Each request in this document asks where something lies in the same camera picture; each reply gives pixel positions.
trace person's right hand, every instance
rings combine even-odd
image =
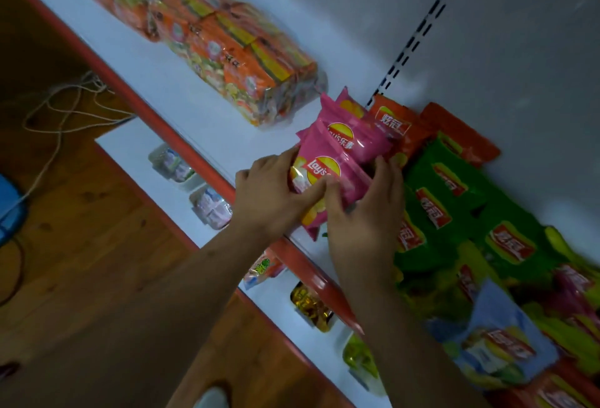
[[[371,187],[349,214],[342,207],[339,182],[328,179],[325,207],[329,253],[342,283],[361,279],[391,284],[397,236],[404,216],[400,167],[377,157]]]

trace blue plastic object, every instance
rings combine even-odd
[[[0,216],[16,203],[21,197],[21,193],[16,187],[11,184],[6,177],[0,174]],[[13,236],[14,233],[20,228],[25,221],[27,216],[27,207],[25,203],[20,203],[18,206],[13,208],[7,215],[0,221],[0,246]]]

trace shoe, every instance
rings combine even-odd
[[[227,392],[218,386],[213,386],[202,394],[194,404],[194,408],[230,408],[227,398]]]

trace cord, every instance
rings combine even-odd
[[[69,109],[57,109],[57,108],[53,107],[52,104],[50,103],[52,98],[54,98],[58,93],[62,92],[63,90],[67,90],[67,89],[71,89],[71,88],[77,89],[77,95],[76,95],[75,100],[73,101],[71,107]],[[96,114],[84,113],[83,111],[76,111],[76,108],[79,105],[79,101],[81,101],[81,95],[82,95],[83,90],[94,94],[94,103],[96,105],[98,105],[99,107],[108,109],[109,111],[115,111],[117,113],[126,114],[126,117],[109,118],[109,117],[104,117],[104,116],[97,116]],[[98,100],[97,100],[98,95],[103,92],[109,92],[112,94],[115,93],[114,91],[110,90],[109,87],[106,84],[104,84],[100,78],[98,78],[98,75],[96,75],[93,71],[88,71],[84,75],[81,76],[81,78],[79,79],[78,82],[76,82],[74,84],[62,84],[60,86],[51,88],[49,90],[49,93],[48,93],[48,96],[46,97],[46,99],[44,101],[42,101],[39,105],[37,105],[34,109],[32,109],[30,112],[27,113],[27,115],[23,119],[23,122],[21,123],[21,126],[23,127],[23,129],[25,129],[27,131],[32,131],[34,133],[55,134],[56,135],[56,148],[54,149],[54,152],[52,152],[52,155],[50,155],[50,158],[48,159],[46,164],[44,164],[40,173],[37,175],[37,177],[35,177],[33,184],[31,184],[31,187],[29,187],[27,192],[23,196],[21,196],[14,204],[12,204],[11,207],[9,207],[2,214],[0,214],[0,224],[2,223],[2,221],[4,220],[6,215],[8,215],[15,207],[19,206],[20,203],[25,201],[31,195],[31,193],[37,188],[42,177],[46,174],[46,171],[48,171],[48,169],[50,168],[50,165],[52,164],[52,162],[55,160],[56,156],[60,152],[61,146],[63,145],[62,137],[65,133],[73,133],[75,131],[81,131],[81,130],[85,130],[87,128],[93,128],[93,127],[98,127],[98,126],[116,125],[119,123],[126,122],[127,120],[130,120],[131,118],[136,116],[134,113],[130,113],[128,111],[122,111],[121,109],[109,108],[108,106],[104,106],[104,105],[101,105],[100,103],[98,103]],[[64,117],[58,124],[58,128],[56,130],[37,130],[37,129],[31,128],[27,125],[27,123],[29,122],[29,119],[31,119],[31,117],[33,117],[36,113],[38,113],[44,107],[47,107],[48,109],[51,109],[52,111],[64,113]],[[71,128],[71,129],[65,130],[64,125],[67,122],[68,118],[70,116],[72,116],[73,114],[82,114],[85,116],[92,116],[95,118],[99,118],[101,120],[105,120],[106,122],[92,123],[92,124],[85,125],[85,126],[82,126],[79,128]]]
[[[10,234],[2,225],[0,225],[0,230],[7,236]],[[23,277],[25,275],[25,248],[23,247],[23,244],[21,244],[21,241],[17,238],[17,236],[12,235],[10,240],[14,242],[14,245],[16,245],[17,249],[19,250],[19,275],[17,275],[17,281],[14,283],[12,290],[10,291],[8,296],[6,296],[3,300],[0,300],[0,307],[3,307],[6,304],[8,304],[12,300],[12,298],[17,295],[17,293],[21,289],[21,285],[23,285]]]

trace finger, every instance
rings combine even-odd
[[[242,169],[235,173],[235,186],[238,187],[244,183],[244,181],[248,178],[249,169]]]
[[[300,202],[303,210],[313,207],[323,197],[326,186],[327,178],[323,176],[315,184],[312,184],[298,195],[297,200]]]
[[[300,150],[300,146],[290,147],[285,152],[282,152],[281,155],[277,157],[278,168],[287,172],[290,166],[292,166],[292,162],[296,159],[298,150]]]
[[[250,172],[255,172],[261,169],[265,164],[272,158],[276,158],[276,155],[267,155],[266,157],[259,158],[254,163],[252,163],[252,167],[250,168]]]
[[[341,203],[341,186],[336,179],[329,178],[326,181],[325,208],[329,218],[335,218],[344,214],[344,206]]]
[[[404,177],[402,168],[396,162],[391,162],[392,185],[389,191],[389,199],[397,207],[404,207]]]
[[[375,177],[373,182],[362,199],[364,203],[376,200],[387,200],[389,198],[389,188],[392,184],[392,171],[389,164],[380,155],[375,160]]]

